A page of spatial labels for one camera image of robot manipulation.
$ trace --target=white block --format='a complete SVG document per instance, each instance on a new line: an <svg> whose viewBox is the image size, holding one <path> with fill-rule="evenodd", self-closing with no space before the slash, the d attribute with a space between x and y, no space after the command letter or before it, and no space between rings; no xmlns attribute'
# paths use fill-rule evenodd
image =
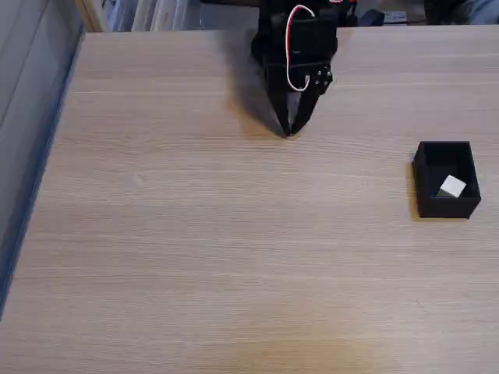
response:
<svg viewBox="0 0 499 374"><path fill-rule="evenodd" d="M456 177L453 177L452 175L449 175L446 177L444 180L444 183L440 187L440 191L438 192L437 196L439 197L445 197L445 196L452 196L452 197L460 197L463 189L465 189L466 184L457 179Z"/></svg>

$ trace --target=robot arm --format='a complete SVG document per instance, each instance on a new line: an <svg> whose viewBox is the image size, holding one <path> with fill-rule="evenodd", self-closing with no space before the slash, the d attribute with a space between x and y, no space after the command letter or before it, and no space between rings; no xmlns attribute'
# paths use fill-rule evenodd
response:
<svg viewBox="0 0 499 374"><path fill-rule="evenodd" d="M267 95L286 136L310 120L320 95L333 81L331 60L338 49L338 20L348 0L261 0L252 54L264 69ZM300 92L293 123L288 94Z"/></svg>

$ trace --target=table surface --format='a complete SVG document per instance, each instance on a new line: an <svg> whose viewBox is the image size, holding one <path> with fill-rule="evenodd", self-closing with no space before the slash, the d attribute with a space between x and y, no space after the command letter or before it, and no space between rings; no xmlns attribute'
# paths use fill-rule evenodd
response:
<svg viewBox="0 0 499 374"><path fill-rule="evenodd" d="M0 323L0 372L495 373L499 27L341 30L275 132L250 34L88 34ZM418 220L420 140L483 201Z"/></svg>

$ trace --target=white wire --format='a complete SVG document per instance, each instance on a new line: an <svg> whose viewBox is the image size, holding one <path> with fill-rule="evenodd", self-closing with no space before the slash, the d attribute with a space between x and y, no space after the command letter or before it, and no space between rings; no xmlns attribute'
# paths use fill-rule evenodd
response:
<svg viewBox="0 0 499 374"><path fill-rule="evenodd" d="M309 86L309 83L310 83L310 77L309 76L306 76L305 77L305 86L303 88L298 88L298 87L295 87L295 85L293 85L293 83L291 82L291 79L289 78L289 63L290 63L290 57L289 57L289 45L291 44L291 41L289 40L289 32L290 32L290 29L291 29L291 22L293 20L293 16L295 15L295 12L300 10L300 9L304 9L306 10L312 17L315 17L315 13L313 12L312 9L304 6L304 5L300 5L298 4L297 6L295 6L295 8L293 8L293 10L289 13L289 17L288 17L288 22L286 23L286 33L285 33L285 49L286 49L286 78L288 79L288 84L289 86L297 91L297 92L303 92L304 90L306 90L306 88Z"/></svg>

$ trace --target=floor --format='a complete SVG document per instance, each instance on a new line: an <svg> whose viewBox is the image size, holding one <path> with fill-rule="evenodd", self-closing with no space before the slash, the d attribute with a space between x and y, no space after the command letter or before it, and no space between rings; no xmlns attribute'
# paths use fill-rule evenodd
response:
<svg viewBox="0 0 499 374"><path fill-rule="evenodd" d="M0 315L80 27L74 2L2 2Z"/></svg>
<svg viewBox="0 0 499 374"><path fill-rule="evenodd" d="M407 13L409 21L425 19L423 0L362 0L357 14L361 16L369 9L381 11L397 10ZM191 0L186 16L187 30L223 30L254 28L257 26L258 9L247 6L200 4Z"/></svg>

